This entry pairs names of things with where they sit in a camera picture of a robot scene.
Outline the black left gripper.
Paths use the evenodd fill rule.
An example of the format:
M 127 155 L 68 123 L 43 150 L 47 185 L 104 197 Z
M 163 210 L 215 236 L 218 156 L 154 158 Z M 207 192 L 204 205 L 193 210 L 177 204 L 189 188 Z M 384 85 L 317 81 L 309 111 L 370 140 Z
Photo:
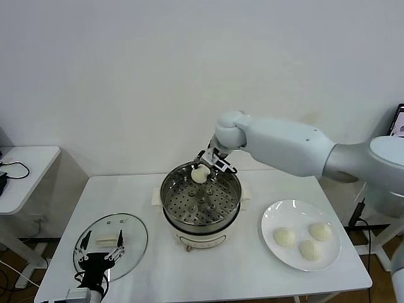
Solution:
M 111 261 L 119 261 L 125 252 L 122 230 L 119 232 L 116 247 L 110 252 L 91 252 L 87 254 L 87 247 L 92 231 L 89 230 L 74 251 L 80 261 L 80 268 L 84 271 L 82 286 L 101 286 L 104 273 L 111 268 Z

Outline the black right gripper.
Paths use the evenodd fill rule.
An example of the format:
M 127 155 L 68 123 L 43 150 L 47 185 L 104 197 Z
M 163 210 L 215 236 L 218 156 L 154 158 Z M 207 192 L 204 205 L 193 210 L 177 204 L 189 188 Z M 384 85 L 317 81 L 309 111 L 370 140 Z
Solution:
M 199 164 L 201 163 L 201 157 L 203 156 L 204 153 L 205 153 L 205 151 L 200 151 L 197 154 L 197 156 L 194 158 L 194 160 L 193 160 L 194 167 L 199 166 Z M 218 177 L 219 173 L 220 173 L 220 171 L 218 171 L 216 168 L 214 168 L 214 167 L 211 168 L 206 183 L 209 185 L 215 185 L 217 183 L 217 177 Z

